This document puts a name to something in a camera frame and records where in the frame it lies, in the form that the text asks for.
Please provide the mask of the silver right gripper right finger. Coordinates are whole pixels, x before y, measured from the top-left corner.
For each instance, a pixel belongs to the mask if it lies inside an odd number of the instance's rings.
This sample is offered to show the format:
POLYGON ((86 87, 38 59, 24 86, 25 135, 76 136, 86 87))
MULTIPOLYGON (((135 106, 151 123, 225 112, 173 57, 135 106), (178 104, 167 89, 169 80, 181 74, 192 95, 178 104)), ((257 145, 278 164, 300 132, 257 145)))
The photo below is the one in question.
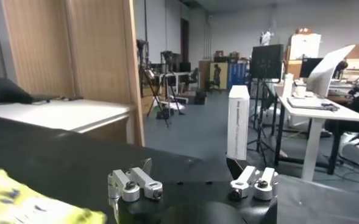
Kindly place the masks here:
POLYGON ((270 201, 277 196, 277 176, 274 168, 266 167, 263 171, 250 166, 246 161, 233 158, 226 159, 233 180, 230 182, 229 197, 242 200, 249 196, 261 201, 270 201))

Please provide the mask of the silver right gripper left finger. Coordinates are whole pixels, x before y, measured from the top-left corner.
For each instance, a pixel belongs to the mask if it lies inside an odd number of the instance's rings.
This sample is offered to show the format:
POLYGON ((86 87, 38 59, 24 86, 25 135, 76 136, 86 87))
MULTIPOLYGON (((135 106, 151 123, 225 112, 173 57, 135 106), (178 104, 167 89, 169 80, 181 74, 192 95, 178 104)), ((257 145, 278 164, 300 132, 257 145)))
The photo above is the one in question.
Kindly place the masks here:
POLYGON ((143 197, 158 201, 163 196, 163 184, 149 176, 152 170, 152 159, 141 163, 141 167, 132 167, 126 172, 121 169, 108 174, 108 202, 117 199, 125 202, 135 202, 143 197))

